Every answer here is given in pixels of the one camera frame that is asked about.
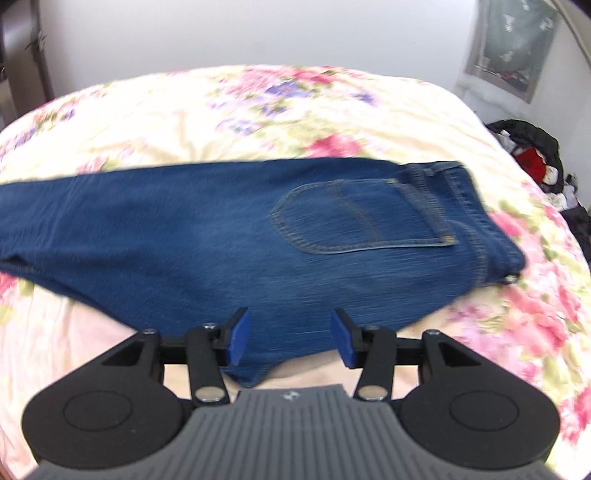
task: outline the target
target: gray plastic housing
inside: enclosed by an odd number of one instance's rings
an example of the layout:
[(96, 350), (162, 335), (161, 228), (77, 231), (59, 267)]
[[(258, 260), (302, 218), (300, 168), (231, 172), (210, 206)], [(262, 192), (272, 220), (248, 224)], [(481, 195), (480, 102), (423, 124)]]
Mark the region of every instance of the gray plastic housing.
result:
[(476, 471), (436, 458), (392, 408), (340, 385), (245, 390), (202, 407), (165, 448), (130, 465), (76, 471), (42, 462), (28, 480), (558, 480), (542, 462)]

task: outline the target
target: framed picture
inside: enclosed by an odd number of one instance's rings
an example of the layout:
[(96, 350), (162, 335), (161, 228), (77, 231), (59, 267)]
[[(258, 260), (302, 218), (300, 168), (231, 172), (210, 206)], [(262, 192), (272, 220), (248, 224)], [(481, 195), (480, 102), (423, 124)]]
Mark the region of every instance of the framed picture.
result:
[(530, 103), (559, 18), (544, 0), (480, 0), (466, 73)]

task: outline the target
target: back pocket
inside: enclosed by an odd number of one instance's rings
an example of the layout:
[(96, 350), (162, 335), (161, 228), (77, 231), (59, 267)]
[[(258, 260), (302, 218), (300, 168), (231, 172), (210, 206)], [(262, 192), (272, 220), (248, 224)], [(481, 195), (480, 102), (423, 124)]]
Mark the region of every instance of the back pocket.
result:
[(288, 243), (311, 254), (457, 242), (436, 199), (396, 179), (305, 184), (279, 200), (269, 219)]

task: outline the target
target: blue denim jeans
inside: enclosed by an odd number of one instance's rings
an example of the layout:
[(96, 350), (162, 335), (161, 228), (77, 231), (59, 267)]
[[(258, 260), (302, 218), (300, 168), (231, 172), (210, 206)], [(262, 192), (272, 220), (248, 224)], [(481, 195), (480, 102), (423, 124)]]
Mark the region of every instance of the blue denim jeans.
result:
[(316, 158), (144, 168), (0, 187), (0, 270), (181, 336), (249, 307), (240, 366), (333, 349), (330, 312), (400, 329), (518, 275), (458, 163)]

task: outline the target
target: metal bolt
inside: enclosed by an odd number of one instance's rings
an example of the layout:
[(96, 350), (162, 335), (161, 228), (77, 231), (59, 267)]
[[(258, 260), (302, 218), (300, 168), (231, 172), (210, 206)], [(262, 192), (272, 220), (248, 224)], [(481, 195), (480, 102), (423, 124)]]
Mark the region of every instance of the metal bolt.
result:
[(388, 390), (379, 385), (365, 385), (359, 389), (358, 395), (365, 401), (380, 401), (388, 396)]
[(195, 397), (204, 403), (220, 401), (226, 393), (220, 387), (201, 387), (195, 391)]

